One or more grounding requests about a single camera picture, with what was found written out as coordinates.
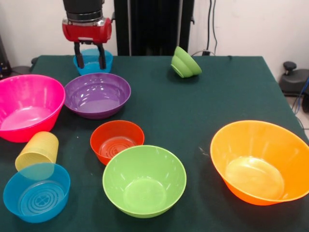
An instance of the green bowl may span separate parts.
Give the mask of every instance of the green bowl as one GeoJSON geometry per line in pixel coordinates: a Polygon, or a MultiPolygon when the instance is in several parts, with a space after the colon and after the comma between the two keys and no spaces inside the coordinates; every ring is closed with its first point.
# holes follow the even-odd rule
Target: green bowl
{"type": "Polygon", "coordinates": [[[183,63],[183,61],[177,56],[173,56],[171,66],[181,78],[194,75],[193,72],[185,65],[185,63],[183,63]]]}
{"type": "Polygon", "coordinates": [[[175,49],[172,59],[172,67],[182,78],[199,75],[202,73],[202,70],[196,61],[179,46],[177,46],[175,49]],[[192,74],[189,76],[189,74],[186,74],[186,72],[182,72],[182,69],[186,71],[190,70],[192,74]]]}
{"type": "Polygon", "coordinates": [[[124,213],[152,218],[169,210],[186,186],[183,164],[171,152],[140,145],[118,153],[103,173],[108,199],[124,213]]]}

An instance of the green tablecloth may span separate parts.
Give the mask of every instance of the green tablecloth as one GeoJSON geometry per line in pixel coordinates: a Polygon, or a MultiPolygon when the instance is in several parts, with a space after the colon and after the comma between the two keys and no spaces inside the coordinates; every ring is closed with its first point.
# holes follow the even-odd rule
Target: green tablecloth
{"type": "MultiPolygon", "coordinates": [[[[71,177],[66,208],[54,219],[28,224],[0,201],[3,232],[100,231],[308,231],[309,197],[259,207],[235,197],[216,173],[209,147],[223,125],[259,119],[295,132],[307,141],[287,101],[261,57],[197,57],[199,77],[180,79],[171,70],[171,57],[115,57],[112,73],[125,78],[132,95],[108,120],[140,125],[145,144],[173,152],[187,171],[187,187],[177,204],[161,216],[138,219],[109,202],[102,188],[104,165],[92,152],[92,131],[108,120],[81,118],[65,106],[52,130],[59,139],[57,163],[71,177]]],[[[78,76],[72,56],[41,56],[33,73],[48,75],[63,85],[78,76]]],[[[0,191],[15,173],[14,160],[24,144],[0,140],[0,191]]]]}

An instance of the orange bowl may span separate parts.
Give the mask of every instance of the orange bowl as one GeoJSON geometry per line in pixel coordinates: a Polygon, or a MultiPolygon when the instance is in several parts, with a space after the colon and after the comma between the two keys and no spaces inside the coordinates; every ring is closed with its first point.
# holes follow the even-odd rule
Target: orange bowl
{"type": "Polygon", "coordinates": [[[211,160],[245,202],[271,205],[309,193],[309,146],[283,127],[253,120],[230,123],[213,137],[211,160]]]}
{"type": "Polygon", "coordinates": [[[119,152],[145,140],[142,129],[133,122],[115,120],[102,124],[92,133],[90,146],[101,163],[108,162],[119,152]]]}

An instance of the red bowl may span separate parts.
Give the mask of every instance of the red bowl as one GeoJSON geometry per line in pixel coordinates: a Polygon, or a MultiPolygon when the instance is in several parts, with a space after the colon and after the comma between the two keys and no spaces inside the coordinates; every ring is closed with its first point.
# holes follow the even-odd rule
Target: red bowl
{"type": "Polygon", "coordinates": [[[142,129],[133,122],[115,120],[102,124],[92,133],[90,145],[101,163],[108,162],[119,152],[145,140],[142,129]]]}

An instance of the plastic bowl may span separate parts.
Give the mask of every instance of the plastic bowl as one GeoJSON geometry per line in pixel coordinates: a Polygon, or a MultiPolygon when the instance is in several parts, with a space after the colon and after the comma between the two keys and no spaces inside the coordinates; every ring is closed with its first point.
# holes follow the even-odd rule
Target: plastic bowl
{"type": "Polygon", "coordinates": [[[255,205],[309,193],[309,147],[292,132],[263,121],[238,121],[211,142],[211,160],[228,188],[255,205]]]}
{"type": "Polygon", "coordinates": [[[179,46],[175,49],[171,66],[181,78],[191,77],[202,73],[202,70],[196,61],[179,46]]]}
{"type": "Polygon", "coordinates": [[[40,223],[58,215],[69,197],[70,176],[58,164],[39,163],[22,169],[7,183],[6,208],[24,221],[40,223]]]}
{"type": "Polygon", "coordinates": [[[48,76],[20,75],[1,80],[0,89],[0,137],[24,143],[54,127],[65,100],[60,82],[48,76]]]}
{"type": "Polygon", "coordinates": [[[124,213],[152,218],[180,199],[186,180],[183,164],[175,155],[157,146],[140,145],[118,153],[108,163],[103,188],[124,213]]]}
{"type": "Polygon", "coordinates": [[[92,133],[90,145],[105,165],[119,152],[144,144],[142,129],[133,122],[116,120],[102,124],[92,133]]]}
{"type": "Polygon", "coordinates": [[[110,73],[79,76],[65,86],[65,105],[89,119],[104,119],[116,114],[131,95],[129,83],[110,73]]]}
{"type": "Polygon", "coordinates": [[[83,55],[84,60],[84,68],[81,69],[78,67],[76,62],[76,57],[74,56],[73,62],[75,67],[77,68],[77,71],[80,75],[86,75],[90,73],[109,73],[112,69],[112,60],[113,56],[112,54],[105,50],[105,62],[106,62],[106,69],[101,69],[99,62],[98,62],[98,56],[99,52],[96,48],[86,49],[81,51],[81,54],[83,55]]]}

